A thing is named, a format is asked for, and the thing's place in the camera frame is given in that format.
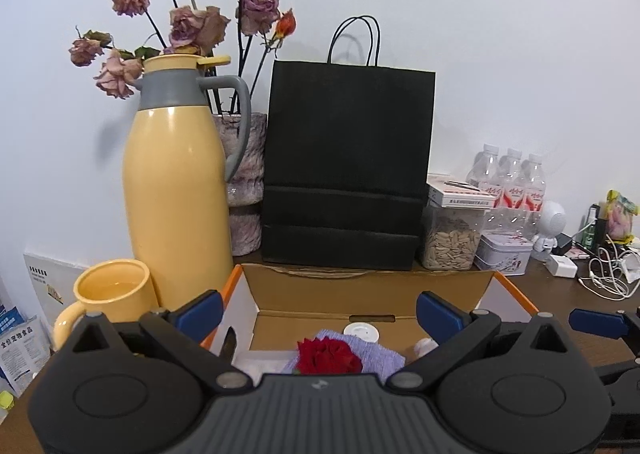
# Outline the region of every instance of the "lavender towel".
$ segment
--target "lavender towel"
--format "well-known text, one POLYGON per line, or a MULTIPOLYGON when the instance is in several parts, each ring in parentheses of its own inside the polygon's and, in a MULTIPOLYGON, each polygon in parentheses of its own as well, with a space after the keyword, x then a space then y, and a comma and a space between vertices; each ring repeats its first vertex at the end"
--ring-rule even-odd
MULTIPOLYGON (((366 342, 353 335, 343 335, 330 329, 320 330, 316 335, 317 339, 324 337, 347 342, 354 355, 357 355, 362 361, 362 372, 377 374, 383 384, 388 377, 404 367, 404 357, 402 355, 383 348, 379 344, 366 342)), ((282 370, 282 373, 291 374, 299 358, 300 356, 297 355, 293 360, 290 360, 282 370)))

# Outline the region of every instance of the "open box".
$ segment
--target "open box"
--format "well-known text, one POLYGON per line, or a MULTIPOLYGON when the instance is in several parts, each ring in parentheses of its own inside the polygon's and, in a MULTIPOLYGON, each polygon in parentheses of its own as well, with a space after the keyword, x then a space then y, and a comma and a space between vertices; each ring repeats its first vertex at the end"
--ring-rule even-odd
POLYGON ((350 322, 370 322, 380 345, 415 360, 428 337, 416 319, 417 297, 433 291, 464 311, 490 310, 503 322, 529 322, 537 308, 498 272, 378 272, 235 267, 222 297, 225 312, 203 346, 231 360, 254 381, 280 372, 296 344, 321 329, 341 333, 350 322))

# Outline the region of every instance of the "stone vase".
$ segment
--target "stone vase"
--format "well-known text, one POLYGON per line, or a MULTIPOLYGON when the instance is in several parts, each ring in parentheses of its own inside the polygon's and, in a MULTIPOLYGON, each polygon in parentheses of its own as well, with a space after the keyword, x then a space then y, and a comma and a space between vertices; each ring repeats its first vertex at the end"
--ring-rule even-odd
MULTIPOLYGON (((238 147, 240 115, 214 115, 220 140, 228 157, 238 147)), ((264 193, 264 141, 267 135, 267 114, 252 113, 249 143, 238 171, 226 184, 229 203, 231 250, 234 256, 244 256, 260 247, 262 226, 260 202, 264 193)))

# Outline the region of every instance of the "yellow mug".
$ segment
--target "yellow mug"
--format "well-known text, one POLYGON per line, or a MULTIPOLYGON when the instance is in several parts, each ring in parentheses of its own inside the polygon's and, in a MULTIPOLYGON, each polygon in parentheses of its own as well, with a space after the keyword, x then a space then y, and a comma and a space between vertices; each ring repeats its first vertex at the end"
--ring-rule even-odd
POLYGON ((136 259, 112 259, 85 270, 74 283, 74 295, 77 301, 62 310, 53 326, 57 350, 88 311, 101 311, 111 322, 132 322, 158 307, 149 268, 136 259))

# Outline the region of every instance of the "red flower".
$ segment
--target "red flower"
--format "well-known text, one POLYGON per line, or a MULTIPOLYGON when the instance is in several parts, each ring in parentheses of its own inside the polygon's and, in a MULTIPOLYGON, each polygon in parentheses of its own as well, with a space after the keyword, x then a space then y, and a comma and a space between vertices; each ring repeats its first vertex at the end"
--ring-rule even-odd
POLYGON ((276 30, 273 34, 274 40, 283 40, 287 36, 296 31, 296 19, 293 16, 293 9, 286 11, 276 24, 276 30))
POLYGON ((362 373, 362 362, 346 342, 324 337, 298 342, 300 374, 362 373))

